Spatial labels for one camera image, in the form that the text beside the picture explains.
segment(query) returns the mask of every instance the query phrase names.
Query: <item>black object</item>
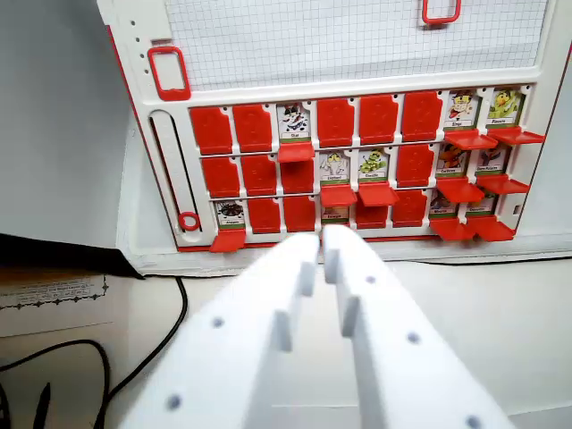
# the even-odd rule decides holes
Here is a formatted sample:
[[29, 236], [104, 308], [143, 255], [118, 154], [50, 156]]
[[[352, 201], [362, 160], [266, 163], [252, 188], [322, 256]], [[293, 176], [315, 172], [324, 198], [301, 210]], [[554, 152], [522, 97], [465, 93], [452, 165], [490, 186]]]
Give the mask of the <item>black object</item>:
[[81, 244], [25, 239], [0, 233], [0, 266], [2, 265], [75, 268], [95, 273], [143, 278], [118, 248], [94, 248]]
[[8, 398], [0, 384], [0, 429], [10, 429], [10, 407], [8, 406]]
[[34, 417], [34, 429], [44, 429], [46, 427], [47, 409], [50, 406], [52, 398], [52, 389], [50, 383], [46, 384], [44, 390], [39, 395], [38, 407], [36, 408], [36, 417]]

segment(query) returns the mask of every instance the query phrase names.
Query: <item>grid paper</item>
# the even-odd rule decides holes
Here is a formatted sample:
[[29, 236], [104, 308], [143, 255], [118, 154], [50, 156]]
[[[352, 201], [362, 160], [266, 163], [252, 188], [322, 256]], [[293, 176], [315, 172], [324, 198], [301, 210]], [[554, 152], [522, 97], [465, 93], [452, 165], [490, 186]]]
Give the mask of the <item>grid paper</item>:
[[[547, 0], [165, 0], [193, 90], [534, 65]], [[429, 0], [450, 16], [454, 0]]]

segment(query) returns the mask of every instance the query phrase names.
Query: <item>character card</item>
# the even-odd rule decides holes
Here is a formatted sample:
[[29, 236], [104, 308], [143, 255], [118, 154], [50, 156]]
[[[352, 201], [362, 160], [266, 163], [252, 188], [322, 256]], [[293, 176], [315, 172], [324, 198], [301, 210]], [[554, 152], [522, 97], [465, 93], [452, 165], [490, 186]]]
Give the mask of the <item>character card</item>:
[[347, 223], [349, 207], [322, 207], [322, 223]]
[[349, 157], [343, 150], [320, 152], [318, 162], [321, 185], [349, 183]]
[[310, 141], [310, 111], [302, 103], [277, 105], [278, 132], [281, 143]]
[[467, 170], [469, 152], [450, 143], [441, 144], [435, 177], [460, 177]]
[[503, 174], [509, 161], [510, 147], [498, 145], [479, 151], [475, 175]]
[[492, 93], [486, 128], [517, 126], [524, 104], [525, 95], [521, 92], [510, 88], [495, 89]]
[[429, 219], [442, 217], [455, 217], [458, 204], [451, 203], [438, 189], [433, 189], [431, 205], [429, 206]]
[[484, 198], [479, 202], [467, 204], [467, 212], [465, 213], [466, 217], [494, 214], [494, 208], [497, 203], [497, 194], [481, 187], [479, 187], [479, 189], [484, 192]]
[[481, 98], [474, 90], [458, 90], [449, 93], [444, 130], [472, 130], [481, 109]]
[[360, 183], [387, 181], [387, 171], [390, 156], [382, 148], [359, 151], [359, 172], [357, 181]]
[[239, 199], [217, 201], [214, 203], [218, 226], [222, 230], [244, 228], [244, 206]]

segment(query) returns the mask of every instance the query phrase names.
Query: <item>red tab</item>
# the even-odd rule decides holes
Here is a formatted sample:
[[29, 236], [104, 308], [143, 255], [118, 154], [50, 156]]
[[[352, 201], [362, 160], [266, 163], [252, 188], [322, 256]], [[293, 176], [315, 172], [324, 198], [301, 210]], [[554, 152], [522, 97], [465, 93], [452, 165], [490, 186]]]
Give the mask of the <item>red tab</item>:
[[462, 224], [458, 218], [433, 219], [429, 224], [439, 237], [446, 241], [471, 240], [475, 236], [475, 232]]
[[271, 198], [249, 199], [248, 219], [255, 234], [280, 232], [280, 208]]
[[311, 141], [282, 143], [278, 149], [278, 162], [299, 163], [314, 158], [314, 148]]
[[437, 189], [451, 203], [476, 203], [484, 198], [484, 193], [467, 177], [447, 177], [437, 179]]
[[389, 183], [360, 183], [359, 197], [366, 207], [392, 206], [399, 197]]
[[232, 114], [241, 152], [272, 150], [270, 113], [262, 105], [235, 105]]
[[478, 130], [445, 131], [444, 140], [463, 150], [491, 149], [499, 144], [489, 136], [479, 135]]
[[306, 195], [284, 197], [284, 223], [288, 232], [313, 231], [315, 203]]
[[520, 127], [490, 128], [488, 135], [511, 146], [544, 142], [544, 136], [529, 131], [522, 131]]
[[401, 146], [397, 158], [397, 183], [400, 187], [427, 186], [435, 153], [429, 145]]
[[320, 191], [320, 202], [324, 207], [346, 207], [358, 199], [350, 185], [325, 185]]
[[226, 156], [203, 158], [201, 164], [206, 188], [212, 198], [229, 198], [239, 195], [239, 169], [230, 158]]
[[399, 201], [393, 205], [391, 219], [396, 228], [422, 226], [427, 206], [427, 195], [419, 189], [398, 190]]
[[526, 194], [530, 186], [509, 179], [507, 174], [477, 176], [476, 184], [495, 194]]
[[244, 248], [244, 242], [247, 239], [247, 232], [243, 228], [218, 230], [218, 235], [213, 241], [213, 245], [208, 250], [213, 253], [229, 253], [236, 252], [240, 248]]
[[[173, 88], [173, 89], [163, 89], [161, 88], [161, 80], [157, 74], [157, 69], [155, 66], [155, 55], [165, 55], [165, 54], [176, 54], [177, 61], [179, 62], [179, 68], [181, 69], [181, 78], [183, 82], [183, 88]], [[157, 89], [157, 94], [159, 98], [163, 101], [184, 101], [190, 98], [190, 85], [189, 79], [187, 78], [187, 69], [185, 68], [185, 60], [182, 57], [182, 52], [178, 47], [175, 46], [156, 46], [152, 47], [147, 51], [147, 58], [151, 64], [151, 73], [153, 74], [153, 80], [155, 81], [155, 87]]]
[[359, 230], [385, 228], [387, 206], [366, 207], [361, 199], [356, 203], [356, 226]]
[[280, 164], [285, 194], [314, 192], [314, 161]]
[[247, 195], [274, 195], [276, 193], [276, 163], [268, 155], [243, 156], [242, 177]]
[[470, 217], [467, 226], [485, 241], [508, 241], [515, 235], [507, 225], [497, 221], [497, 216]]
[[401, 133], [403, 141], [435, 140], [443, 102], [435, 91], [405, 95]]
[[190, 119], [202, 155], [232, 152], [231, 122], [220, 108], [193, 107], [190, 109]]
[[318, 100], [320, 147], [351, 146], [354, 106], [345, 98]]
[[393, 96], [361, 97], [359, 106], [359, 137], [362, 145], [391, 143], [397, 128], [399, 105]]

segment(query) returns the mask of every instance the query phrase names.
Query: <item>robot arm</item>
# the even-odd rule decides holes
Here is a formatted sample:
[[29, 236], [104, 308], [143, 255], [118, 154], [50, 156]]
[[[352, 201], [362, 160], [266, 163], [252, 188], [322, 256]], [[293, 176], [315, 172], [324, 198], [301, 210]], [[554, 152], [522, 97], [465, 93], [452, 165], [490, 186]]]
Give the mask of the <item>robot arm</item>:
[[[319, 240], [270, 250], [181, 328], [122, 429], [273, 427], [275, 359], [292, 349]], [[324, 229], [325, 280], [354, 349], [364, 429], [514, 429], [385, 263], [352, 230]]]

